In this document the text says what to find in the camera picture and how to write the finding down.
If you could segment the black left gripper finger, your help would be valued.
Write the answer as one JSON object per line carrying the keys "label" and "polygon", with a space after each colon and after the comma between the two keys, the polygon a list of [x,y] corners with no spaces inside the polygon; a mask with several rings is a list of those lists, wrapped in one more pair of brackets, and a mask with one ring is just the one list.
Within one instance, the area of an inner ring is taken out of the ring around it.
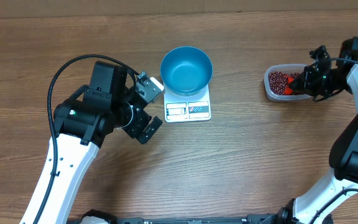
{"label": "black left gripper finger", "polygon": [[141,144],[147,143],[152,136],[157,132],[158,128],[162,125],[162,120],[157,116],[145,127],[145,129],[139,134],[137,140]]}
{"label": "black left gripper finger", "polygon": [[147,105],[154,100],[153,90],[136,90],[135,91],[135,102],[138,104]]}

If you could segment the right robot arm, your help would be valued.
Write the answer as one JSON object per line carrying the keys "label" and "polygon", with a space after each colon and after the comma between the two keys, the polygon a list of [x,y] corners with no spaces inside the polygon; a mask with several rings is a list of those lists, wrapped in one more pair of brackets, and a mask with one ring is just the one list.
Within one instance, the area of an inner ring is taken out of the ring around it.
{"label": "right robot arm", "polygon": [[331,148],[328,173],[264,223],[332,223],[332,211],[358,194],[358,37],[345,40],[336,58],[323,45],[310,51],[310,57],[314,63],[288,79],[288,91],[310,95],[314,102],[347,91],[354,96],[357,114]]}

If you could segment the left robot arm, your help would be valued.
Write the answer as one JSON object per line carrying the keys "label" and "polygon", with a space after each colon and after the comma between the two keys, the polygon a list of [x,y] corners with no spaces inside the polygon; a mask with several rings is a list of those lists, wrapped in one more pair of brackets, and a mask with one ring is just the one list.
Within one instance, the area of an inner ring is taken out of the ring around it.
{"label": "left robot arm", "polygon": [[65,223],[79,186],[115,129],[145,144],[162,125],[144,108],[164,92],[145,72],[97,61],[89,85],[77,89],[49,114],[47,158],[21,223]]}

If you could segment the red measuring scoop blue handle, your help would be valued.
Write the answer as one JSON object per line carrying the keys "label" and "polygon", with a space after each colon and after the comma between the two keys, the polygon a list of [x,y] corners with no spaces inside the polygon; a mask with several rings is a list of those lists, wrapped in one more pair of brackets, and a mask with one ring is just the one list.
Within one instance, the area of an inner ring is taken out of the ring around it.
{"label": "red measuring scoop blue handle", "polygon": [[283,94],[284,95],[292,95],[293,94],[293,90],[290,88],[290,83],[294,80],[294,78],[286,76],[285,77],[287,79],[287,85],[286,85],[286,89],[284,90]]}

